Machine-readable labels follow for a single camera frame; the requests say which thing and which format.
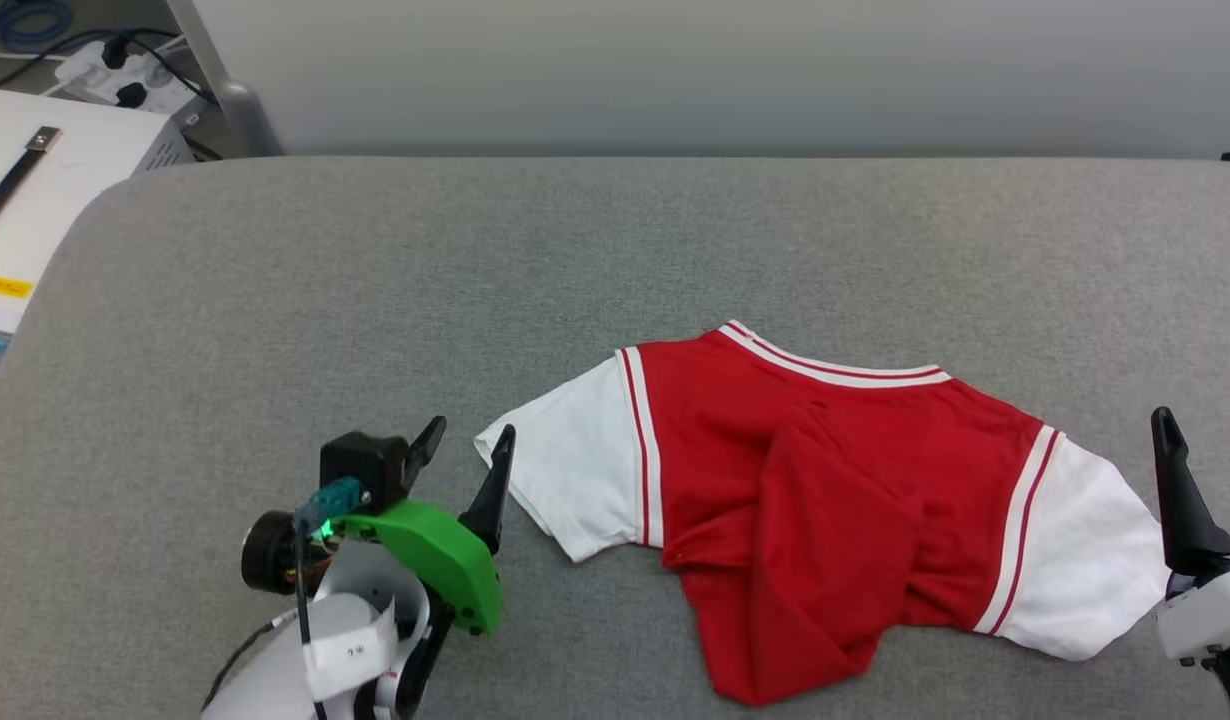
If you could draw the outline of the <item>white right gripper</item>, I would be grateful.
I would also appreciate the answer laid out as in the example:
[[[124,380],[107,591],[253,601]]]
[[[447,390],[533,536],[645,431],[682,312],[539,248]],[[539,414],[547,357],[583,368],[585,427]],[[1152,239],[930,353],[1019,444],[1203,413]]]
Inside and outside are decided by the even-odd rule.
[[[1154,409],[1151,433],[1165,565],[1181,577],[1213,578],[1159,607],[1157,638],[1168,660],[1197,660],[1210,647],[1230,647],[1230,537],[1197,487],[1171,409]]]

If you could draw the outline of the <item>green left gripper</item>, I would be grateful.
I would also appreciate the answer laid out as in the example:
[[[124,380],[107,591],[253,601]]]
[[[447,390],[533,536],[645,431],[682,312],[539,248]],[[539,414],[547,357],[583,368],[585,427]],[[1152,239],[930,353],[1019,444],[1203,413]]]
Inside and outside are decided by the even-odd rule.
[[[445,430],[446,416],[433,416],[410,442],[403,457],[403,495],[413,491],[419,471],[435,457]],[[461,514],[406,498],[383,514],[354,512],[335,518],[333,529],[344,537],[383,544],[419,582],[451,606],[456,626],[492,635],[499,629],[504,610],[494,556],[501,551],[515,443],[514,425],[506,425],[491,450],[482,486]]]

